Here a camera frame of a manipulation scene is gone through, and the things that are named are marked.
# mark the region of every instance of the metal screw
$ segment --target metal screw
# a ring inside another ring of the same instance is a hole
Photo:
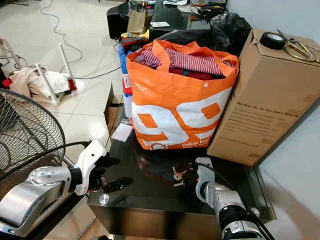
[[[100,204],[102,204],[102,205],[106,205],[106,204],[109,202],[109,199],[110,199],[109,195],[103,193],[103,194],[99,197],[99,202],[100,202]]]
[[[254,213],[254,215],[256,215],[258,218],[260,217],[260,212],[259,212],[258,209],[256,209],[255,207],[252,207],[250,210],[251,210],[251,211]]]

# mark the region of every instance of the cardboard box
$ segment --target cardboard box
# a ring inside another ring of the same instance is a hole
[[[239,76],[209,155],[253,166],[320,96],[320,63],[259,43],[253,29],[243,47]],[[296,40],[320,49],[312,40]],[[320,59],[320,53],[311,51]]]

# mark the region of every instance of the orange shopping bag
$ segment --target orange shopping bag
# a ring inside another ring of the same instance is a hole
[[[134,62],[150,46],[161,60],[156,70]],[[170,73],[165,48],[214,57],[225,78],[199,80]],[[133,93],[132,121],[141,146],[147,150],[207,147],[236,80],[238,58],[199,47],[196,42],[183,46],[164,40],[155,40],[126,57]]]

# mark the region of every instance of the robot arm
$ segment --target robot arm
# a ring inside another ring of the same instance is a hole
[[[198,157],[195,162],[199,177],[196,195],[214,209],[222,230],[222,240],[265,239],[256,224],[256,217],[246,210],[239,193],[215,182],[211,159]]]
[[[44,166],[33,170],[0,201],[0,232],[24,237],[53,203],[72,192],[78,196],[87,193],[91,173],[106,154],[105,147],[94,140],[80,154],[74,168]]]

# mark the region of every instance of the gold scissors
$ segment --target gold scissors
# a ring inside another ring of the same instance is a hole
[[[292,56],[296,59],[300,59],[300,60],[308,61],[308,62],[316,62],[316,63],[320,64],[320,59],[318,59],[312,52],[310,52],[308,50],[308,48],[314,49],[319,52],[320,52],[320,49],[317,49],[313,46],[304,45],[301,41],[297,41],[294,38],[289,37],[288,35],[286,35],[282,31],[280,31],[278,29],[277,29],[277,31],[286,40],[284,50],[286,51],[287,54],[289,54],[290,56]],[[289,47],[296,50],[298,53],[300,53],[303,56],[298,56],[298,55],[293,54],[292,51],[288,50]]]

